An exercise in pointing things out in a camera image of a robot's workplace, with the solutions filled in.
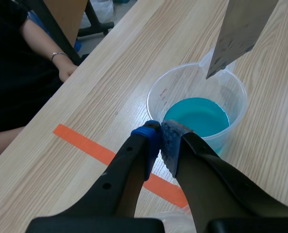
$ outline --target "black clothing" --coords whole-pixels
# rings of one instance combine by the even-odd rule
[[[26,19],[16,3],[0,0],[0,132],[27,125],[62,85],[55,66],[21,36]]]

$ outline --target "knife blade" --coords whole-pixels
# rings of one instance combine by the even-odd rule
[[[251,51],[278,0],[229,0],[207,79]]]

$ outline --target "bracelet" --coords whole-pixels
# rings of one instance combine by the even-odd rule
[[[58,55],[58,54],[62,54],[62,55],[64,55],[64,56],[67,56],[67,57],[68,57],[68,55],[67,55],[65,52],[54,52],[54,53],[52,54],[52,56],[50,57],[50,61],[52,62],[52,60],[53,60],[53,58],[55,57],[55,55]]]

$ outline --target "chair leg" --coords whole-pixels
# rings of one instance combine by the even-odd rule
[[[92,35],[92,34],[96,34],[96,33],[103,33],[104,35],[107,35],[107,33],[109,32],[109,29],[114,27],[113,22],[109,22],[109,23],[100,23],[99,22],[99,20],[96,16],[96,13],[95,13],[89,0],[87,2],[85,12],[86,12],[86,15],[90,21],[91,26],[88,28],[80,29],[78,32],[78,37],[86,36],[86,35]]]

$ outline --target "wood grain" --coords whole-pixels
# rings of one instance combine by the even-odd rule
[[[148,120],[153,82],[216,43],[227,1],[140,0],[0,157],[0,232],[23,232],[89,189],[105,165],[55,136],[59,123],[117,152]],[[225,159],[288,205],[288,0],[235,69],[249,95]],[[153,172],[176,183],[160,158]],[[175,206],[142,189],[136,216]]]

